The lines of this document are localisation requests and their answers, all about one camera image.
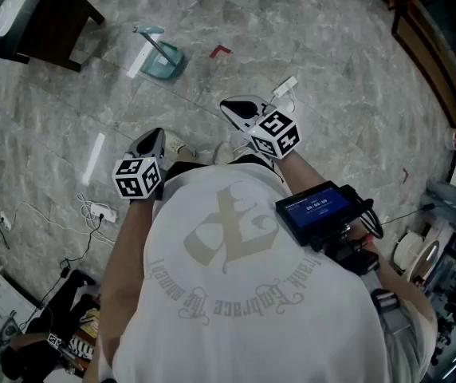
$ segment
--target shoe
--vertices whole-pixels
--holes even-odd
[[[164,157],[170,160],[175,160],[179,157],[179,150],[181,148],[187,148],[192,153],[194,157],[196,157],[196,151],[191,149],[189,146],[185,144],[185,142],[180,139],[174,132],[164,130],[166,139],[166,145],[164,147]]]
[[[228,142],[221,142],[214,154],[214,164],[228,164],[235,160],[234,150]]]

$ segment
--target wire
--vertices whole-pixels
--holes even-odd
[[[86,200],[85,197],[81,193],[76,194],[76,198],[82,202],[81,204],[81,209],[80,209],[80,214],[81,216],[85,219],[85,225],[88,227],[88,229],[93,230],[95,228],[94,220],[96,218],[95,215],[92,214],[92,204],[93,201],[91,200]],[[102,206],[105,207],[109,212],[111,212],[111,208],[107,204],[103,203],[95,203],[97,206]],[[97,234],[104,240],[109,241],[110,243],[114,243],[112,239],[109,239],[105,235],[103,235],[101,232],[97,232]]]
[[[88,238],[88,246],[86,247],[86,250],[85,252],[83,253],[83,255],[77,259],[67,259],[67,258],[64,258],[60,261],[60,269],[62,269],[62,272],[60,274],[60,278],[54,283],[53,287],[47,292],[47,294],[44,295],[44,298],[41,299],[41,301],[38,303],[37,307],[35,308],[35,310],[33,311],[33,313],[29,316],[28,320],[23,322],[21,325],[19,325],[19,329],[20,330],[23,330],[26,325],[28,324],[29,321],[31,321],[31,318],[37,313],[38,310],[42,309],[42,308],[47,308],[49,310],[49,312],[51,312],[51,317],[52,317],[52,321],[51,321],[51,326],[53,326],[53,323],[54,323],[54,315],[53,315],[53,311],[48,307],[48,306],[41,306],[41,304],[44,302],[44,300],[47,298],[47,296],[54,290],[54,288],[56,287],[56,285],[58,285],[58,283],[60,282],[60,280],[62,278],[66,278],[67,275],[69,274],[70,272],[70,269],[71,269],[71,266],[70,266],[70,263],[74,262],[74,261],[80,261],[82,260],[87,254],[88,254],[88,251],[90,250],[90,244],[92,242],[92,236],[93,236],[93,233],[95,231],[97,231],[99,228],[100,228],[100,225],[102,224],[102,219],[104,217],[101,215],[100,216],[100,219],[99,219],[99,225],[94,228],[90,233],[89,233],[89,238]]]
[[[382,223],[382,225],[385,226],[386,224],[392,223],[393,221],[396,221],[396,220],[404,219],[405,217],[408,217],[409,215],[413,215],[413,214],[418,213],[420,211],[423,211],[422,208],[420,208],[419,210],[413,211],[413,212],[411,212],[409,214],[405,214],[405,215],[401,215],[400,217],[396,217],[393,220],[389,220],[386,223]]]
[[[24,201],[21,201],[19,203],[19,205],[15,208],[15,213],[14,213],[14,220],[12,221],[12,225],[15,226],[15,220],[17,219],[18,217],[18,210],[19,210],[19,207],[20,206],[28,206],[29,208],[31,208],[32,210],[34,210],[35,212],[37,212],[47,223],[49,224],[52,224],[54,226],[58,226],[59,228],[63,229],[63,230],[71,230],[71,231],[75,231],[77,234],[81,234],[81,235],[90,235],[89,232],[83,232],[83,231],[79,231],[79,230],[76,230],[75,228],[71,228],[71,227],[63,227],[61,226],[60,224],[58,223],[55,223],[54,221],[51,221],[49,220],[47,217],[45,217],[45,215],[43,213],[40,212],[40,210],[38,210],[37,208],[35,208],[34,206],[32,206],[31,204],[28,204]],[[93,236],[94,239],[96,239],[97,241],[101,242],[101,243],[104,243],[104,244],[108,244],[109,246],[113,246],[113,244],[115,243],[113,240],[109,239],[108,237],[105,237],[103,235],[101,235],[99,233],[100,237],[102,237],[102,239],[98,239],[97,237]]]
[[[61,268],[62,270],[63,270],[64,268],[67,268],[67,267],[70,269],[70,263],[72,263],[72,262],[74,262],[74,261],[80,261],[80,260],[82,260],[82,259],[88,254],[88,251],[90,250],[90,243],[92,242],[92,235],[93,235],[93,233],[94,233],[95,231],[97,231],[97,230],[99,229],[100,225],[102,224],[102,219],[103,219],[103,216],[100,215],[99,225],[98,225],[96,228],[94,228],[94,229],[92,230],[92,232],[90,233],[90,236],[89,236],[89,238],[88,238],[88,246],[86,247],[86,250],[85,250],[85,252],[83,253],[83,255],[82,255],[81,257],[79,257],[78,259],[67,259],[67,258],[62,259],[61,262],[60,262],[60,268]],[[67,266],[66,266],[66,267],[62,267],[62,266],[61,266],[62,263],[67,263]]]
[[[6,249],[9,250],[9,249],[10,249],[10,246],[8,245],[8,242],[6,241],[5,235],[3,234],[3,231],[2,231],[1,228],[0,228],[0,234],[2,235],[3,241],[5,242],[5,247],[6,247]]]
[[[33,313],[29,316],[28,320],[23,322],[21,325],[19,325],[19,329],[20,330],[23,330],[24,328],[26,328],[26,325],[28,325],[28,322],[31,321],[31,318],[37,313],[38,310],[42,309],[43,307],[47,308],[49,310],[49,312],[51,313],[51,316],[52,316],[52,321],[51,321],[51,326],[53,325],[53,322],[54,322],[54,315],[53,315],[53,311],[47,307],[47,305],[44,305],[44,306],[41,306],[41,304],[44,302],[44,299],[47,298],[47,296],[53,291],[54,288],[56,288],[56,285],[58,285],[58,283],[60,282],[61,280],[61,277],[54,283],[54,285],[51,287],[51,289],[47,292],[47,294],[44,295],[44,298],[41,299],[41,301],[38,303],[38,305],[35,307],[35,310],[33,311]]]
[[[243,145],[239,146],[238,148],[235,148],[235,149],[234,149],[234,152],[236,152],[236,151],[237,151],[238,149],[240,149],[240,148],[245,148],[248,144],[250,144],[249,141],[245,142]]]
[[[293,87],[290,87],[290,89],[292,90],[293,99],[297,102],[297,97],[295,96],[295,91],[293,90]]]
[[[413,215],[415,213],[419,213],[420,211],[430,211],[430,210],[434,210],[435,208],[438,208],[438,207],[456,207],[456,204],[442,204],[442,205],[439,205],[439,206],[435,206],[434,205],[433,207],[425,208],[425,207],[428,207],[428,206],[430,206],[430,204],[426,204],[426,205],[424,205],[423,207],[421,207],[418,210],[414,210],[414,211],[412,211],[412,212],[410,212],[408,214],[401,215],[400,217],[396,217],[393,220],[389,220],[386,223],[382,223],[382,225],[384,226],[386,224],[392,223],[393,221],[404,219],[405,217],[408,217],[409,215]]]

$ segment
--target black display device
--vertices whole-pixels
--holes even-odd
[[[373,200],[362,200],[348,185],[328,181],[276,202],[276,211],[302,246],[320,251],[340,239],[350,222],[371,210]]]

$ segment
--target fiducial marker cube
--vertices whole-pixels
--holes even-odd
[[[112,179],[122,199],[148,199],[161,182],[157,159],[117,160]]]
[[[278,109],[258,119],[246,135],[256,150],[276,159],[285,157],[302,140],[296,121]]]

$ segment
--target red object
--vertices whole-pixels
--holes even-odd
[[[212,54],[209,55],[210,58],[214,58],[216,55],[218,55],[219,51],[223,51],[227,54],[231,54],[231,49],[227,49],[226,47],[223,47],[222,45],[218,45],[215,47],[214,51],[212,51]]]

